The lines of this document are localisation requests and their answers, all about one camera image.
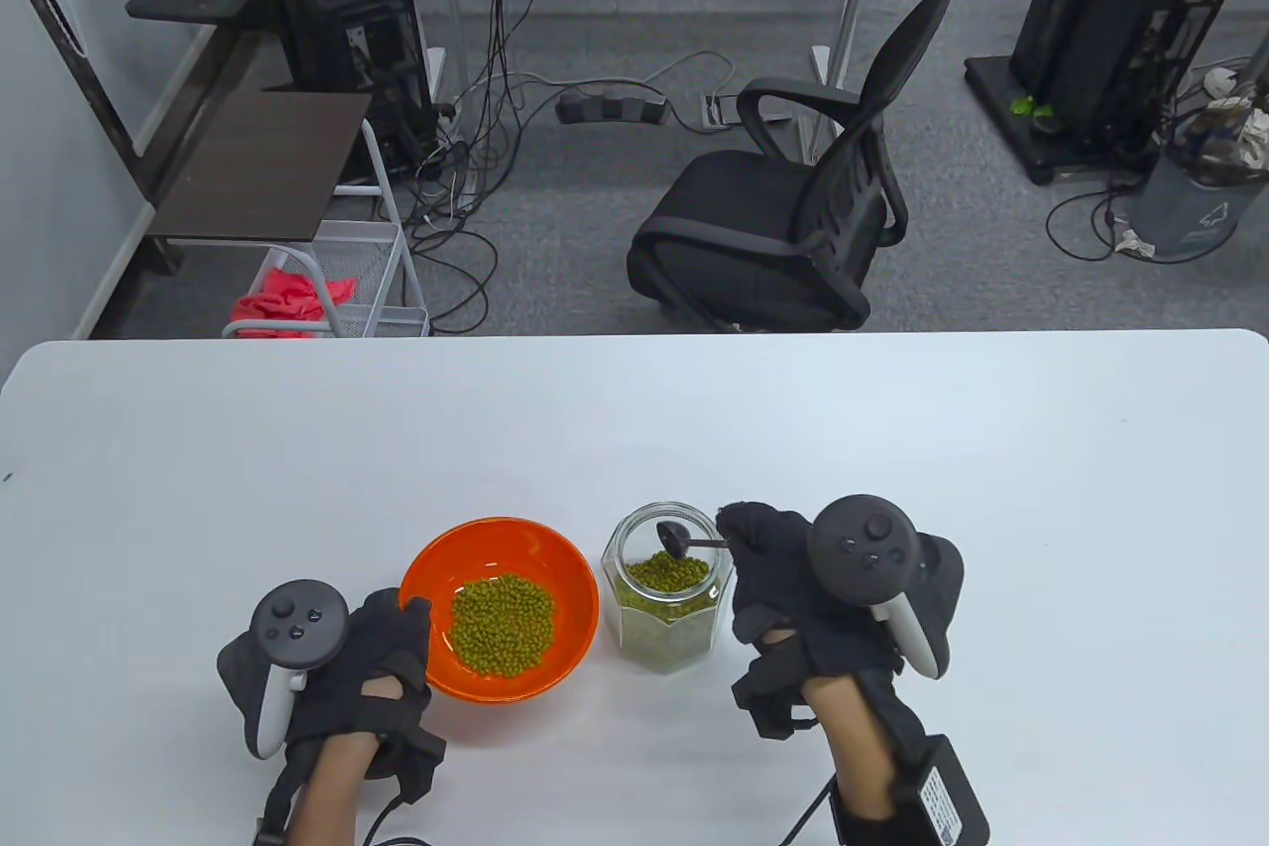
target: trash can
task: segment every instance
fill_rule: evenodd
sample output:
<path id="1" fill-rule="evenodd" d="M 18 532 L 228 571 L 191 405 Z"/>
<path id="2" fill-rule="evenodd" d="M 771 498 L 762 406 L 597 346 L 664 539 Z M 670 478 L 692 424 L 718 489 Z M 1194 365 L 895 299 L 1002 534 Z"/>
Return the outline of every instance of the trash can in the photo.
<path id="1" fill-rule="evenodd" d="M 1165 151 L 1128 212 L 1128 226 L 1143 242 L 1154 244 L 1152 260 L 1184 260 L 1228 238 L 1264 188 L 1259 176 L 1242 184 L 1204 184 Z"/>

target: black spoon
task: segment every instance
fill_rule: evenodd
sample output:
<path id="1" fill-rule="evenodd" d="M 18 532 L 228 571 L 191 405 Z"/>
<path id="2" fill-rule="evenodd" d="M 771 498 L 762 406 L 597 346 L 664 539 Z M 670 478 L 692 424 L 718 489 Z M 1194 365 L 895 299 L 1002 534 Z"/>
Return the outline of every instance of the black spoon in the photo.
<path id="1" fill-rule="evenodd" d="M 689 548 L 726 548 L 722 539 L 693 539 L 688 531 L 688 525 L 681 523 L 657 523 L 656 538 L 661 540 L 670 557 L 678 562 L 688 556 Z"/>

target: computer tower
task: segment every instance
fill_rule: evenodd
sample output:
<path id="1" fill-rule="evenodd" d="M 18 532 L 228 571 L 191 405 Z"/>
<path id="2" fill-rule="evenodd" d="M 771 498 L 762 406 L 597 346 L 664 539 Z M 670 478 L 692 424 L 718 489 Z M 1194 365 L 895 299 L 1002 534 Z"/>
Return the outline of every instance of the computer tower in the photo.
<path id="1" fill-rule="evenodd" d="M 390 171 L 412 171 L 435 148 L 437 113 L 414 0 L 279 0 L 296 88 L 368 93 L 367 117 Z M 368 175 L 359 145 L 354 175 Z"/>
<path id="2" fill-rule="evenodd" d="M 1034 90 L 1071 0 L 1032 0 L 1010 71 Z M 1084 0 L 1044 103 L 1076 148 L 1146 151 L 1179 81 L 1225 0 Z"/>

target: orange bowl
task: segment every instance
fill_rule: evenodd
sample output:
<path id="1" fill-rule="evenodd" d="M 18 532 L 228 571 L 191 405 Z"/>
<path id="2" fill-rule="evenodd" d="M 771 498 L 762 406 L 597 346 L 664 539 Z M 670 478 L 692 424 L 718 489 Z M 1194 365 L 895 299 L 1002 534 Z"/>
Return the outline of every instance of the orange bowl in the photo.
<path id="1" fill-rule="evenodd" d="M 519 677 L 477 675 L 454 654 L 454 596 L 463 586 L 503 575 L 541 585 L 556 602 L 556 638 L 542 663 Z M 478 519 L 449 529 L 419 553 L 401 582 L 401 606 L 431 602 L 428 681 L 452 698 L 511 704 L 555 687 L 590 651 L 599 627 L 599 586 L 590 564 L 562 534 L 527 519 Z"/>

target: power strip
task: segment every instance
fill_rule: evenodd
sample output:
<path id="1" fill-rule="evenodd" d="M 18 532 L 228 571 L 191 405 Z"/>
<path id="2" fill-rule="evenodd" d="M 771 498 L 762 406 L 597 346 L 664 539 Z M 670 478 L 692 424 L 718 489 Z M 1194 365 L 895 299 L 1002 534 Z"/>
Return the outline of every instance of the power strip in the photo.
<path id="1" fill-rule="evenodd" d="M 562 126 L 580 122 L 640 122 L 661 126 L 665 120 L 664 96 L 614 96 L 612 93 L 566 93 L 556 99 L 556 119 Z"/>

